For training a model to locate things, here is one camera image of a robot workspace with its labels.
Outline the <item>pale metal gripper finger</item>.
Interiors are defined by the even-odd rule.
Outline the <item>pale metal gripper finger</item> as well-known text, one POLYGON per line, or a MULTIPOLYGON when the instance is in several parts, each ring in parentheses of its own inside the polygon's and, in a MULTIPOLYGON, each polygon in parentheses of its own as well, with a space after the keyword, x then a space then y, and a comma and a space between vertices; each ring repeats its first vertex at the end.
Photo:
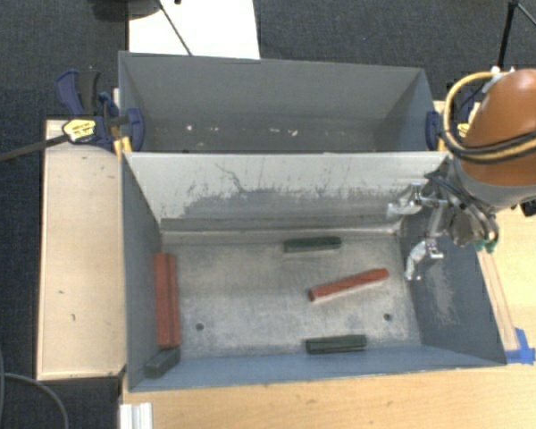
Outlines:
POLYGON ((445 254, 439 249, 439 243, 434 238, 428 238, 416 244, 406 257, 404 277, 407 281, 418 281, 421 276, 417 273, 419 264, 425 260, 441 260, 445 254))
POLYGON ((419 182, 412 182, 395 200, 388 203, 386 218, 394 219, 400 216, 416 215, 425 208, 423 191, 425 185, 419 182))

